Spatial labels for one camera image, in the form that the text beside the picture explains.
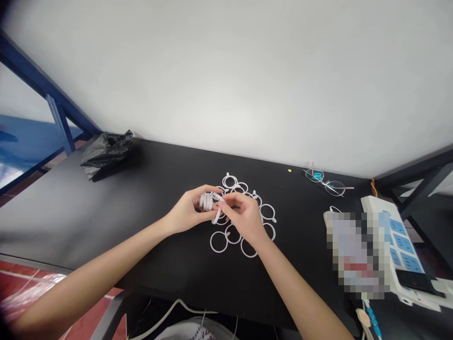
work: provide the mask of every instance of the black desk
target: black desk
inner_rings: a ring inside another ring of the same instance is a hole
[[[92,183],[79,166],[83,151],[2,207],[3,259],[73,271],[164,216],[184,191],[205,183],[221,185],[228,171],[274,206],[275,243],[352,334],[361,334],[332,271],[322,215],[330,205],[362,211],[360,198],[371,194],[368,180],[326,173],[326,180],[355,187],[345,198],[334,197],[310,182],[301,168],[136,140],[115,174]],[[245,257],[239,244],[221,254],[211,250],[211,234],[222,228],[207,222],[164,240],[118,287],[294,328],[258,257]]]

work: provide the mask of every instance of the eyeglasses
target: eyeglasses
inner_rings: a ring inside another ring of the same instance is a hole
[[[312,182],[315,183],[321,183],[324,185],[324,189],[331,194],[332,196],[341,196],[344,197],[343,194],[346,191],[346,189],[354,189],[354,187],[345,187],[343,183],[338,182],[338,181],[328,181],[328,182],[323,182],[322,180],[324,179],[324,172],[322,172],[319,169],[308,169],[302,171],[305,172],[305,176]]]

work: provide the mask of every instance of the black plastic bag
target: black plastic bag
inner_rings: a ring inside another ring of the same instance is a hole
[[[104,132],[86,148],[80,166],[84,167],[88,178],[95,182],[107,169],[111,169],[129,154],[132,140],[131,130],[124,135]]]

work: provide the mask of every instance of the hand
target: hand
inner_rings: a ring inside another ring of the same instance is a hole
[[[269,239],[261,221],[260,209],[256,199],[234,192],[222,197],[227,204],[219,202],[218,206],[233,221],[237,231],[253,248]]]
[[[211,191],[218,194],[223,192],[223,190],[218,187],[205,184],[204,186],[184,193],[178,203],[176,203],[173,209],[164,217],[166,220],[165,225],[170,235],[189,230],[197,224],[212,220],[216,217],[218,207],[215,204],[212,204],[212,210],[210,212],[204,212],[203,209],[201,209],[202,212],[197,212],[195,210],[195,207],[200,205],[200,196],[205,192]]]

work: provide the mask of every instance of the power strip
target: power strip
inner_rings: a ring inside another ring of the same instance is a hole
[[[390,279],[390,291],[395,293],[404,304],[414,304],[440,312],[440,305],[450,305],[449,301],[402,286],[396,276],[396,269],[424,273],[414,245],[409,239],[406,227],[401,220],[395,204],[374,196],[361,199],[363,211],[378,214],[379,228],[384,231],[385,259],[390,259],[385,275]]]

